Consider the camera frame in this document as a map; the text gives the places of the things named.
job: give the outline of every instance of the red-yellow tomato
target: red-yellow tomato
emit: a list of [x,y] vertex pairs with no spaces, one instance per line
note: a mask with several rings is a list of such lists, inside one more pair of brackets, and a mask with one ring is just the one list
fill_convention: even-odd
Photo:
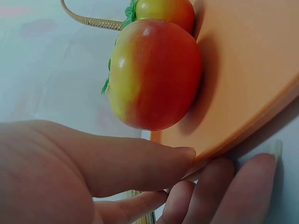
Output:
[[189,111],[201,75],[201,54],[189,33],[163,20],[135,21],[120,32],[112,52],[112,110],[128,126],[166,129]]
[[136,19],[160,19],[173,22],[191,33],[195,14],[189,0],[138,0]]

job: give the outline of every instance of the orange plastic board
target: orange plastic board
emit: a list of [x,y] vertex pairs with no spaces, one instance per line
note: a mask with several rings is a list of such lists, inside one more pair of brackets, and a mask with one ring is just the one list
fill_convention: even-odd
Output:
[[151,139],[194,147],[198,166],[240,143],[299,95],[299,1],[193,0],[193,6],[203,84],[186,117],[152,132]]

